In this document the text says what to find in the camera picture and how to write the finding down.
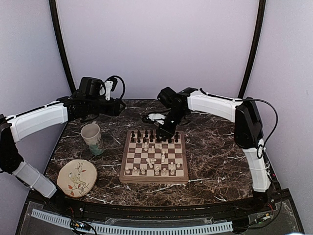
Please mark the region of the white chess queen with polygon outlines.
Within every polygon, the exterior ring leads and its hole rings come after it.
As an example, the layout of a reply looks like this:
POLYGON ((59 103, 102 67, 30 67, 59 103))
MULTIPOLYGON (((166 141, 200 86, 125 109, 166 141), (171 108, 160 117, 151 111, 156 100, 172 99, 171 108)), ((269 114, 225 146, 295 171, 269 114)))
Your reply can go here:
POLYGON ((163 151, 161 154, 161 163, 162 164, 165 163, 166 157, 167 157, 167 153, 165 151, 163 151))

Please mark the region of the wooden chess board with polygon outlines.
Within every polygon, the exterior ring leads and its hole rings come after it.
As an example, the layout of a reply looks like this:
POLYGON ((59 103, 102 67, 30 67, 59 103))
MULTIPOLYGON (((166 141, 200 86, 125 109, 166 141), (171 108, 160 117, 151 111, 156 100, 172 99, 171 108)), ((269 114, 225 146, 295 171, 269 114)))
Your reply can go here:
POLYGON ((128 131, 119 180, 125 184, 187 184, 184 132, 159 141, 153 130, 128 131))

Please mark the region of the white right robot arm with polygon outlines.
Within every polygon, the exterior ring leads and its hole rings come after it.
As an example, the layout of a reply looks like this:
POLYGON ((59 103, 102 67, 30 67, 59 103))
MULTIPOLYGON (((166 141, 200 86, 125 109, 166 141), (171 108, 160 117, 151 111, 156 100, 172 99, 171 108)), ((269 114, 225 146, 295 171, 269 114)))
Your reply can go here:
POLYGON ((176 93, 169 87, 162 89, 157 98, 169 109, 156 131, 162 140, 173 137, 177 125, 191 111, 212 114, 233 122, 234 140, 247 158, 253 190, 259 193, 267 192, 271 182, 269 169, 263 158, 263 125, 253 99, 228 98, 195 88, 186 88, 176 93))

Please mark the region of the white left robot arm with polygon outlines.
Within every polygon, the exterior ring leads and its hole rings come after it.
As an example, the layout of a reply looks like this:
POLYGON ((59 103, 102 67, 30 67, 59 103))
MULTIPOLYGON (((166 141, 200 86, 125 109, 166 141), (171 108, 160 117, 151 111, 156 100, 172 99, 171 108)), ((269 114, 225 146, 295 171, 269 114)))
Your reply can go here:
POLYGON ((52 151, 59 134, 39 139, 49 130, 74 120, 87 121, 88 116, 104 114, 116 117, 125 108, 122 99, 126 91, 124 80, 112 75, 106 80, 83 77, 79 88, 49 104, 10 116, 0 116, 0 171, 15 176, 24 185, 50 200, 58 213, 66 213, 69 203, 64 193, 36 167, 46 164, 48 157, 37 157, 52 151))

